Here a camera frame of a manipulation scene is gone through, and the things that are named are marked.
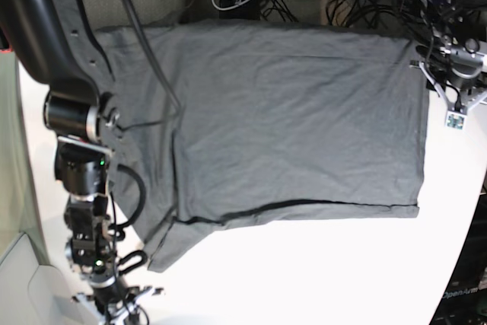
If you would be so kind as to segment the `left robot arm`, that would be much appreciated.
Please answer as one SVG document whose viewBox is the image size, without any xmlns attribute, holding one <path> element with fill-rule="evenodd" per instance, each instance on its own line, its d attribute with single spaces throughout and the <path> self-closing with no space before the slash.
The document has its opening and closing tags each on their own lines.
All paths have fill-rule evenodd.
<svg viewBox="0 0 487 325">
<path fill-rule="evenodd" d="M 446 103 L 467 113 L 486 98 L 486 38 L 473 14 L 486 0 L 391 0 L 393 13 L 417 41 L 414 66 Z"/>
</svg>

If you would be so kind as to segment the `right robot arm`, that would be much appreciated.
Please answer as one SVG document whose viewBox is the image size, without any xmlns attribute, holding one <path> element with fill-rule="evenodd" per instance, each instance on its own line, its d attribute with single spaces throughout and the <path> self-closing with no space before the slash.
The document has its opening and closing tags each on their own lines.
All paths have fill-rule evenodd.
<svg viewBox="0 0 487 325">
<path fill-rule="evenodd" d="M 123 173 L 137 184 L 141 177 L 114 162 L 105 132 L 117 110 L 99 84 L 111 79 L 110 63 L 88 23 L 82 0 L 1 0 L 1 48 L 12 49 L 29 75 L 46 84 L 43 121 L 57 138 L 54 175 L 68 192 L 64 221 L 71 232 L 68 262 L 91 287 L 74 299 L 100 324 L 148 322 L 142 300 L 155 289 L 131 287 L 125 275 L 137 268 L 142 250 L 118 257 L 126 225 L 118 222 L 112 178 Z"/>
</svg>

